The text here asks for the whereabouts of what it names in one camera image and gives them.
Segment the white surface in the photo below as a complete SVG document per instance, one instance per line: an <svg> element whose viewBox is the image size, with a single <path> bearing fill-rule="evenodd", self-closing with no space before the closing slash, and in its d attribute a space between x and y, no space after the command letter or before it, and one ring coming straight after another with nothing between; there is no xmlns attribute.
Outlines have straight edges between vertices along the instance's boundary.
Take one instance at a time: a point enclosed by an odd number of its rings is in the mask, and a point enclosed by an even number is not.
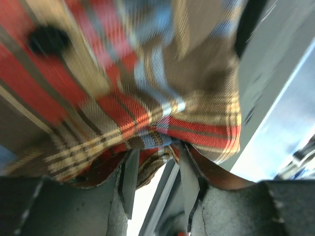
<svg viewBox="0 0 315 236"><path fill-rule="evenodd" d="M127 236L138 236L144 218L148 212L158 182L161 179L165 165L155 174L151 182L135 192L132 219L128 220Z"/></svg>

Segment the garment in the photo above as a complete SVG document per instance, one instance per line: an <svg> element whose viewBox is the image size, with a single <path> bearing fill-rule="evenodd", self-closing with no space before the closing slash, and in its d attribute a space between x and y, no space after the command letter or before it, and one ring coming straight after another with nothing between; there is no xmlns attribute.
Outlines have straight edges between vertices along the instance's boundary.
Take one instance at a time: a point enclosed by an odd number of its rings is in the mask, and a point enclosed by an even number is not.
<svg viewBox="0 0 315 236"><path fill-rule="evenodd" d="M0 169L58 181L141 149L138 186L174 140L220 163L239 149L242 0L0 1ZM27 45L64 30L61 57Z"/></svg>

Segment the plaid shirt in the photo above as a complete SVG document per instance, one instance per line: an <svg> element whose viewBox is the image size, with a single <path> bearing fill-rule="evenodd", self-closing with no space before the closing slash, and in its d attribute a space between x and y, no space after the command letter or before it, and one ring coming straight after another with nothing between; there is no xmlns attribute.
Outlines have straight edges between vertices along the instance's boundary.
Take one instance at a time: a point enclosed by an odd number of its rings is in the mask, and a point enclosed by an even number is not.
<svg viewBox="0 0 315 236"><path fill-rule="evenodd" d="M175 139L216 163L239 149L234 38L242 0L0 1L0 171L67 180L141 149L138 186ZM27 47L67 32L61 57Z"/></svg>

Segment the black button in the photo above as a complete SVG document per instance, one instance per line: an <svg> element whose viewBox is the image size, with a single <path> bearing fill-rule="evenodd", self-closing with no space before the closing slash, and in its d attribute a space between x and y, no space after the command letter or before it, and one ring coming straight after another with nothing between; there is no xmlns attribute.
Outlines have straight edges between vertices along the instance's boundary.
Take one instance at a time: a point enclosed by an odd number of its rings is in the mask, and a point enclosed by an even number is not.
<svg viewBox="0 0 315 236"><path fill-rule="evenodd" d="M59 56L70 45L70 39L54 26L38 26L29 33L28 45L36 54Z"/></svg>

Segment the brown fabric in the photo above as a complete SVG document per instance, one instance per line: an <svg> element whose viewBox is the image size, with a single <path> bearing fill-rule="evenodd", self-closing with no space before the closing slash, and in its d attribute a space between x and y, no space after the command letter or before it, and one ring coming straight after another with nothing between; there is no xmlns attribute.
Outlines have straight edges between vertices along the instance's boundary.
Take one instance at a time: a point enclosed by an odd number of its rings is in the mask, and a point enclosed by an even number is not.
<svg viewBox="0 0 315 236"><path fill-rule="evenodd" d="M241 0L0 1L0 169L62 181L121 151L165 148L142 163L146 183L174 139L224 161L239 149L241 9ZM27 46L47 24L69 35L62 58Z"/></svg>

